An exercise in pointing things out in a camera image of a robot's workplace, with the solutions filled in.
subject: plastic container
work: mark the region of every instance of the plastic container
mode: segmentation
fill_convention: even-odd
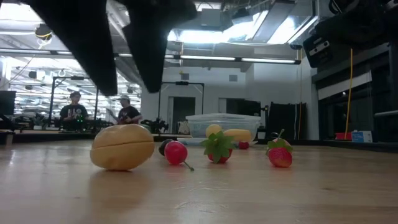
[[[206,128],[211,124],[218,124],[223,131],[228,129],[244,129],[251,133],[253,140],[256,137],[261,117],[238,114],[201,114],[187,116],[190,134],[193,138],[205,138]]]
[[[201,146],[201,142],[207,138],[177,138],[177,141],[186,146]]]

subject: cap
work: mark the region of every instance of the cap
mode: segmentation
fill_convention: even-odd
[[[74,91],[73,93],[70,94],[70,98],[74,97],[74,96],[81,96],[79,91]]]
[[[130,100],[130,97],[127,95],[121,95],[118,100]]]

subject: red object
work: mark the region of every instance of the red object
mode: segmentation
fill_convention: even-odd
[[[293,162],[291,153],[283,147],[271,149],[268,152],[268,158],[272,165],[276,167],[287,168]]]
[[[221,157],[221,159],[218,161],[217,164],[224,164],[230,157],[232,154],[232,149],[229,149],[229,156],[228,157]],[[213,161],[213,155],[207,155],[207,157],[209,158],[209,160]]]
[[[353,137],[351,135],[351,133],[347,133],[347,138],[344,139],[344,135],[345,133],[335,133],[336,134],[336,140],[353,140]]]
[[[187,159],[188,151],[182,143],[172,141],[164,148],[164,156],[170,164],[178,165]]]
[[[248,142],[239,142],[238,147],[239,147],[239,149],[249,149],[249,143]]]

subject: doorway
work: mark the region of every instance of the doorway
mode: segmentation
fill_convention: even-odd
[[[178,122],[195,115],[195,97],[174,97],[172,132],[178,134]]]

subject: black shirt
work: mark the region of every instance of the black shirt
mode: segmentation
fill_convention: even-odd
[[[126,124],[124,120],[129,117],[131,119],[135,118],[136,116],[141,115],[137,109],[135,109],[133,106],[128,106],[126,108],[122,108],[119,112],[119,123]]]
[[[67,105],[61,109],[60,116],[62,119],[69,116],[80,116],[86,117],[88,115],[86,108],[83,105]]]

